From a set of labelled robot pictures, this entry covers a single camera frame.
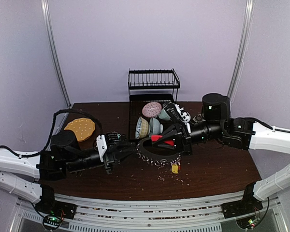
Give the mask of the large grey red keyring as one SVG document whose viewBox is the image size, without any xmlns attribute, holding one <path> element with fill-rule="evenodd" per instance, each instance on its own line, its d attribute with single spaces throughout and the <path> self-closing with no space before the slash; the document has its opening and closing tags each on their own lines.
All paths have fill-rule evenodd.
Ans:
<svg viewBox="0 0 290 232">
<path fill-rule="evenodd" d="M 179 153 L 165 147 L 154 146 L 150 137 L 139 141 L 136 153 L 141 160 L 158 168 L 168 165 L 180 166 L 181 155 Z"/>
</svg>

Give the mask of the yellow tag key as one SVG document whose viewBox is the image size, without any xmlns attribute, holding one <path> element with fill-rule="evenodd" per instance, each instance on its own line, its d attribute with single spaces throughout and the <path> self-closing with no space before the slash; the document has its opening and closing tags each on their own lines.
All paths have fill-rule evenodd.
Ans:
<svg viewBox="0 0 290 232">
<path fill-rule="evenodd" d="M 178 164 L 172 164 L 171 171 L 173 174 L 179 174 L 180 166 Z"/>
</svg>

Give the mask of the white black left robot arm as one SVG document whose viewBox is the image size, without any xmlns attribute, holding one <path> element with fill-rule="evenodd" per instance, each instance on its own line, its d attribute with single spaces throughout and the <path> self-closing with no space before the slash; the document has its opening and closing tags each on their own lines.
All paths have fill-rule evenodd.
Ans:
<svg viewBox="0 0 290 232">
<path fill-rule="evenodd" d="M 37 184 L 39 180 L 58 181 L 68 173 L 104 167 L 109 173 L 129 155 L 136 144 L 116 132 L 99 135 L 93 148 L 81 150 L 76 135 L 64 130 L 50 139 L 50 150 L 15 152 L 0 145 L 0 188 L 33 204 L 40 204 L 48 214 L 60 210 L 54 190 Z"/>
</svg>

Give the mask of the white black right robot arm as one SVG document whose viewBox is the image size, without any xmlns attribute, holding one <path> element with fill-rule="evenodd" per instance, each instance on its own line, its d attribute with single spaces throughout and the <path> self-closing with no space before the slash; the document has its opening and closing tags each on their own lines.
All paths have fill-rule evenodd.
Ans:
<svg viewBox="0 0 290 232">
<path fill-rule="evenodd" d="M 228 96 L 209 93 L 202 98 L 201 121 L 188 122 L 187 112 L 168 104 L 166 112 L 174 122 L 161 135 L 150 137 L 152 145 L 190 151 L 192 144 L 217 140 L 222 145 L 242 150 L 268 150 L 290 154 L 290 130 L 270 126 L 253 117 L 231 118 Z M 290 164 L 266 179 L 247 185 L 238 203 L 241 213 L 249 213 L 257 202 L 290 186 Z"/>
</svg>

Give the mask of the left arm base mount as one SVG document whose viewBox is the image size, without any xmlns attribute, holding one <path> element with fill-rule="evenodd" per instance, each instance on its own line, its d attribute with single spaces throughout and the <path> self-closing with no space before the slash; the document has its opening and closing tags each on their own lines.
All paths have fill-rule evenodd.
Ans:
<svg viewBox="0 0 290 232">
<path fill-rule="evenodd" d="M 63 225 L 65 219 L 74 219 L 77 205 L 55 201 L 53 207 L 46 208 L 41 203 L 31 204 L 42 218 L 42 225 L 48 231 L 54 231 Z"/>
</svg>

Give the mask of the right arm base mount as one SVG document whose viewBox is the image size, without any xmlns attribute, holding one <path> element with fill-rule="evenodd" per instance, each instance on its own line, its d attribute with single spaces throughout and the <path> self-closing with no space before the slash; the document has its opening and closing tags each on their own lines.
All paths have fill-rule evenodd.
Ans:
<svg viewBox="0 0 290 232">
<path fill-rule="evenodd" d="M 243 230 L 254 229 L 261 221 L 262 202 L 238 200 L 221 205 L 224 218 L 236 218 L 236 224 Z"/>
</svg>

